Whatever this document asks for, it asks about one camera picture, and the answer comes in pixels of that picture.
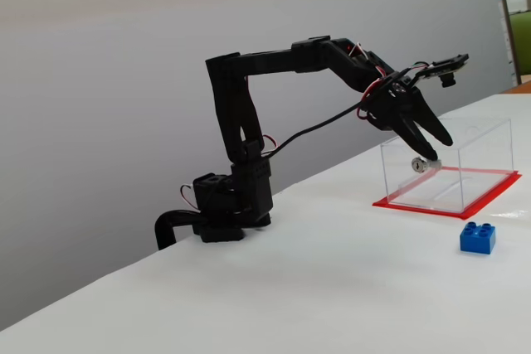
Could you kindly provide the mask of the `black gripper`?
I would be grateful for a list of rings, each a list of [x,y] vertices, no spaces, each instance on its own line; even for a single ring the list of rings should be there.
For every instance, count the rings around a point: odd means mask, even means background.
[[[418,75],[408,76],[407,71],[395,71],[378,78],[363,93],[358,117],[379,130],[395,129],[395,133],[418,155],[436,161],[436,150],[417,125],[447,147],[453,145],[453,139],[417,88],[420,78]]]

